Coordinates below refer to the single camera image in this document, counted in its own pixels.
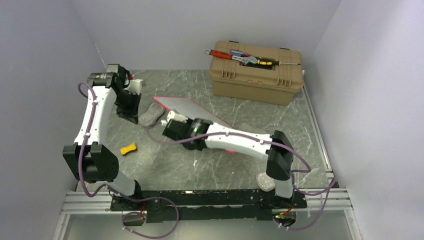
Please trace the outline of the red framed whiteboard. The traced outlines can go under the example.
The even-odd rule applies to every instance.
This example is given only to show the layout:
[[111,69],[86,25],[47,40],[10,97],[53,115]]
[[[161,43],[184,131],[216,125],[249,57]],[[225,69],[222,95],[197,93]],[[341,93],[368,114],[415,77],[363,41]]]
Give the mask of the red framed whiteboard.
[[166,117],[168,112],[174,110],[182,115],[187,116],[189,119],[192,119],[192,124],[189,129],[189,135],[187,139],[191,139],[189,141],[185,141],[182,143],[182,146],[186,150],[194,151],[199,150],[202,151],[207,148],[206,138],[193,139],[201,134],[206,134],[207,130],[209,130],[212,124],[219,124],[225,128],[232,128],[230,124],[223,121],[216,115],[214,115],[209,110],[205,109],[198,103],[194,102],[190,98],[183,96],[153,96],[152,99],[161,104],[165,110],[167,110],[167,114],[164,119],[161,119],[156,122],[157,125],[166,126],[167,120]]

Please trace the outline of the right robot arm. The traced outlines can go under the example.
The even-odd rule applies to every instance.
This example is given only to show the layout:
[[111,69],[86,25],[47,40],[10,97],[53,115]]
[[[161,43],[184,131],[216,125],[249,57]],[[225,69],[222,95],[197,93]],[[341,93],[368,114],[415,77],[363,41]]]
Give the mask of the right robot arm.
[[295,201],[292,182],[294,153],[288,138],[279,130],[273,134],[249,133],[201,118],[171,119],[162,135],[187,150],[231,150],[265,161],[265,173],[274,180],[276,203],[287,208]]

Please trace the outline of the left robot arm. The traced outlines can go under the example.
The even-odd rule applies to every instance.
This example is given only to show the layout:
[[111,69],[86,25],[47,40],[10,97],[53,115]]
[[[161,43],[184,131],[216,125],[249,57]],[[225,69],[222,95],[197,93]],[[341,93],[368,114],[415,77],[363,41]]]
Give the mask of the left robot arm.
[[73,144],[63,147],[62,155],[84,193],[92,198],[98,192],[89,192],[87,184],[100,183],[124,197],[131,210],[144,203],[140,184],[120,171],[119,160],[106,145],[110,115],[116,115],[132,124],[139,123],[142,80],[133,79],[130,71],[120,64],[109,64],[104,72],[94,72],[85,82],[87,105],[84,118]]

